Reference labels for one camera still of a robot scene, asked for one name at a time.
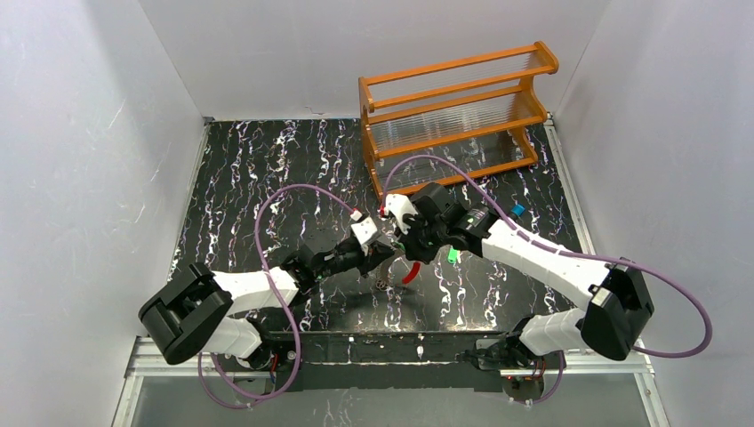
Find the wooden shelf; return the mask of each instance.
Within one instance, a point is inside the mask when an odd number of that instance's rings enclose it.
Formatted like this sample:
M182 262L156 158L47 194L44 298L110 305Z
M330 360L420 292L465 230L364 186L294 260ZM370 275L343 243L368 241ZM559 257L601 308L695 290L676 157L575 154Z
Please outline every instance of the wooden shelf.
M383 178L382 173L376 172L375 162L384 165L386 157L431 152L433 148L448 144L462 146L465 141L491 134L510 133L524 156L498 165L478 165L475 170L465 172L478 177L536 163L536 153L523 128L543 122L547 111L534 94L533 77L555 73L557 67L552 52L544 43L537 42L507 51L359 78L364 157L375 190L381 195ZM387 112L374 114L380 109ZM406 194L427 182L450 184L458 182L459 178L428 177L426 181L390 191Z

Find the blue object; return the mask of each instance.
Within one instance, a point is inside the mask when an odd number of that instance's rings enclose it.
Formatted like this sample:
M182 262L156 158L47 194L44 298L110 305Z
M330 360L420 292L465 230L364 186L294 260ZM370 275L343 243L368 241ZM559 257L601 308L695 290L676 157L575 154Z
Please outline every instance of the blue object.
M521 216L526 212L526 208L524 208L521 205L515 205L513 206L513 209L510 210L514 215Z

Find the red curved object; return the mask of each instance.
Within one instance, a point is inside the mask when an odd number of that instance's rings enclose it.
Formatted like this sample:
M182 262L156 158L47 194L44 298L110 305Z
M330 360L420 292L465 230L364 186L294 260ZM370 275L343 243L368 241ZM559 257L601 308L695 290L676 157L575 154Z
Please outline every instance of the red curved object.
M403 280L401 280L404 285L408 285L409 282L411 282L413 278L415 278L416 275L419 274L420 267L421 264L419 264L418 262L413 263L413 267L411 268L411 271L408 272L408 276L404 277Z

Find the ribbed transparent sheet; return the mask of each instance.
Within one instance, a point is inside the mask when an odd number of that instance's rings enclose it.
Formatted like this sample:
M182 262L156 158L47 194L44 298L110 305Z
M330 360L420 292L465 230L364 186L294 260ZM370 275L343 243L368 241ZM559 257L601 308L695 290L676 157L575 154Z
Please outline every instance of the ribbed transparent sheet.
M422 76L402 78L378 85L369 85L369 91L372 93L372 98L375 101L383 101L397 96L515 73L544 65L547 64L540 60L536 52L529 52L499 60L490 60L488 62L437 71Z
M517 97L524 96L526 95L523 93L512 93L374 124L371 125L374 144L377 150L394 149L414 142L435 140L533 117L534 112L528 102L523 99L516 102Z
M430 149L419 149L404 155L385 157L375 162L374 167L380 178L383 190L385 190L385 180L388 177L388 173L390 173L390 169L404 158L417 154L432 154L446 158L460 167L464 172L473 172L486 167L520 160L525 157L524 153L521 152L521 149L507 132L490 133L477 138L432 147ZM427 159L418 159L413 163L401 166L401 169L393 175L389 187L386 189L401 189L454 175L456 173L445 165L431 162Z

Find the metal frame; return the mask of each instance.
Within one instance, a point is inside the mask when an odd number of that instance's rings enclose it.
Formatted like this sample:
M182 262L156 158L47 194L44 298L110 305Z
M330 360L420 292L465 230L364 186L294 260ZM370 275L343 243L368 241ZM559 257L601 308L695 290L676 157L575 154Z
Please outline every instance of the metal frame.
M579 242L584 252L594 254L594 246L551 118L544 123L544 127L557 172L565 191L565 199L571 209ZM615 362L603 358L591 350L573 350L566 353L565 360L568 368L564 371L564 375L634 374L649 424L653 427L670 425L660 400L660 394L654 383L654 368L647 355L631 352L623 362ZM203 369L207 376L219 376L209 358L203 359ZM545 373L548 378L552 378L556 374L557 370L555 369L548 370ZM520 371L501 370L501 375L520 375ZM113 426L126 427L132 425L143 379L147 376L197 376L197 357L180 365L170 366L165 363L163 356L151 338L137 338L126 368L124 388L113 419ZM257 372L235 373L235 377L257 376L266 378L268 374Z

